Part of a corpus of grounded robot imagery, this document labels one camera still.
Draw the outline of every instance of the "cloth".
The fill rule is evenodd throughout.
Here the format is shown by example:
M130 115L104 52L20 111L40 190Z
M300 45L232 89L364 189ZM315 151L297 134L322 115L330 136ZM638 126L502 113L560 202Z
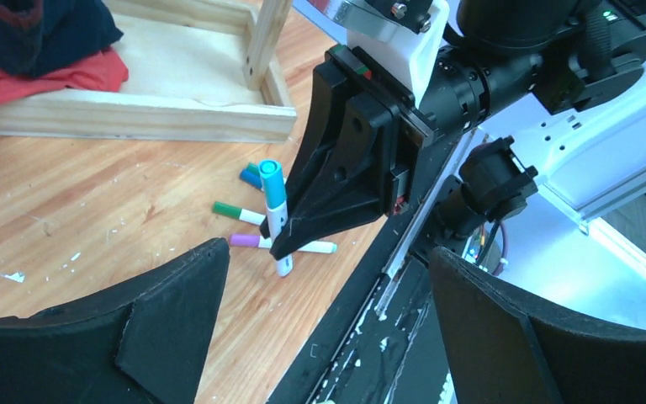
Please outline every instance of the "cloth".
M63 88L117 92L128 75L127 66L110 48L40 78L14 77L0 69L0 104Z
M120 40L102 0L0 0L0 68L41 77Z

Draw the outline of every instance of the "wooden frame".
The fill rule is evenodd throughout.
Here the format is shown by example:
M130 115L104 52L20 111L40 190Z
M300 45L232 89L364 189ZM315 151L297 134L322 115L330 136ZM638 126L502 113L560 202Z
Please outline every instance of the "wooden frame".
M273 49L283 27L277 21L285 20L290 0L266 0L261 14L275 10L278 17L261 21L254 5L222 0L105 3L124 32L114 45L130 69L122 90L67 89L0 105L0 135L247 142L288 138L296 111ZM265 42L254 40L254 32ZM252 57L254 44L267 47Z

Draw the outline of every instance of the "purple marker cap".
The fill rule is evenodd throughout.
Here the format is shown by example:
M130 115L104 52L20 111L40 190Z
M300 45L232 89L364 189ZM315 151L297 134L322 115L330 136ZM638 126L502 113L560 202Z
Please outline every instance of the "purple marker cap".
M258 247L261 238L255 234L237 234L229 237L229 245L232 247Z

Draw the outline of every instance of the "navy blue cloth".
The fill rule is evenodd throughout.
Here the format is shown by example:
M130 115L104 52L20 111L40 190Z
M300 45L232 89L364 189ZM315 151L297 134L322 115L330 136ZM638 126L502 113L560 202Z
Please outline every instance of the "navy blue cloth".
M102 0L0 0L0 69L41 77L122 38Z

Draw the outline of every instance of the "screw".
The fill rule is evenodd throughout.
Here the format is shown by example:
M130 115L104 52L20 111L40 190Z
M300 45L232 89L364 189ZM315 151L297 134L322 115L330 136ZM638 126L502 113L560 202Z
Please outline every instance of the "screw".
M396 19L403 19L406 11L407 11L407 6L403 3L395 3L392 5L391 12Z
M422 25L420 26L420 32L424 34L425 32L429 31L431 27L432 27L432 23L430 22L430 19L426 18L424 21L422 21Z

